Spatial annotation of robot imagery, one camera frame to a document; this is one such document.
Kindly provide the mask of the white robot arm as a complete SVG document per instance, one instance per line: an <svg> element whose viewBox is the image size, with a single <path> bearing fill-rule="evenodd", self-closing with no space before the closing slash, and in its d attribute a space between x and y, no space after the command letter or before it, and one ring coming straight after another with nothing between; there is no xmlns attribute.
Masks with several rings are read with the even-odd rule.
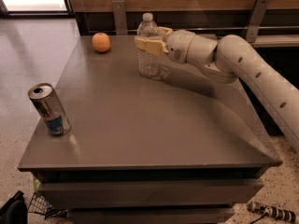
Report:
<svg viewBox="0 0 299 224"><path fill-rule="evenodd" d="M151 37L138 35L138 49L166 54L175 63L187 63L221 83L241 78L255 94L292 147L299 151L299 90L272 68L245 39L227 35L220 40L185 30L160 27Z"/></svg>

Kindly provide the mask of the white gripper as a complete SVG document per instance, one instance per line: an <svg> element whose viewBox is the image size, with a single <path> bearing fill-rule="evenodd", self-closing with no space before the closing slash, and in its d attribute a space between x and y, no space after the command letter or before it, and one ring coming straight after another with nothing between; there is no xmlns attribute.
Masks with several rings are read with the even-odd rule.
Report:
<svg viewBox="0 0 299 224"><path fill-rule="evenodd" d="M162 39L159 36L144 37L137 35L135 37L135 46L156 56L168 53L168 58L171 61L186 63L188 49L195 37L195 33L186 30L173 32L171 28L159 27L157 34Z"/></svg>

